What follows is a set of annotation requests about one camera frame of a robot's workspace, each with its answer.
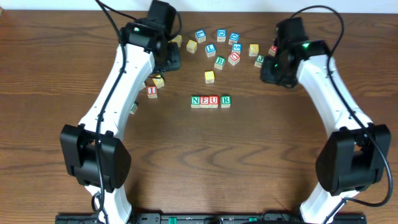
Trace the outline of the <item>red I block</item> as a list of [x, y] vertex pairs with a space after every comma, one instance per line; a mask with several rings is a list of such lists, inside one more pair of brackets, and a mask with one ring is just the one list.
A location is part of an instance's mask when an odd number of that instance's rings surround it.
[[157, 87], [156, 86], [148, 86], [146, 88], [148, 98], [157, 98]]

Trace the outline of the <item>green N block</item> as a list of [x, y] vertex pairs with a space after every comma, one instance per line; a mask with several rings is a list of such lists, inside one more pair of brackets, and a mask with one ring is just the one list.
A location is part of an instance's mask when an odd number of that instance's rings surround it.
[[191, 105], [191, 108], [200, 108], [200, 97], [199, 96], [191, 96], [190, 105]]

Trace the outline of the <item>red E block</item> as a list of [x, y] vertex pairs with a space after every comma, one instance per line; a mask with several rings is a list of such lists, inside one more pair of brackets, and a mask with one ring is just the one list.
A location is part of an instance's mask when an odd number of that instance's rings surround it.
[[209, 96], [201, 96], [200, 97], [200, 108], [209, 108], [209, 107], [210, 107]]

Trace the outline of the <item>green R block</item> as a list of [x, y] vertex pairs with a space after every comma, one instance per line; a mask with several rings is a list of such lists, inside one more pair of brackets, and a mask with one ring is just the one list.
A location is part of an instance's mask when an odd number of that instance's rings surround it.
[[221, 96], [220, 103], [222, 108], [230, 108], [231, 107], [231, 97], [229, 95]]

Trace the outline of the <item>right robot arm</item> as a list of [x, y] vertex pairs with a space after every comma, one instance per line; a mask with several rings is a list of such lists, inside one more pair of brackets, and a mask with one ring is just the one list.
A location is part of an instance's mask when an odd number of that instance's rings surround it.
[[261, 80], [286, 88], [302, 85], [325, 127], [327, 142], [315, 171], [318, 184], [299, 207], [303, 223], [332, 223], [336, 213], [356, 195], [387, 175], [391, 132], [375, 125], [345, 87], [323, 40], [309, 40], [302, 19], [291, 17], [276, 25], [276, 53], [266, 57]]

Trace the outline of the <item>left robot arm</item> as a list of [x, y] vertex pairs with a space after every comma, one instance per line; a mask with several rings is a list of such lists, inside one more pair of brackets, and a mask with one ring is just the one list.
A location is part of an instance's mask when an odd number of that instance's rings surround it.
[[180, 68], [172, 42], [180, 14], [169, 3], [152, 1], [147, 16], [115, 28], [119, 44], [112, 69], [78, 126], [65, 125], [60, 144], [67, 172], [91, 194], [92, 215], [58, 215], [56, 223], [127, 223], [132, 205], [124, 182], [131, 156], [124, 129], [144, 82], [156, 72]]

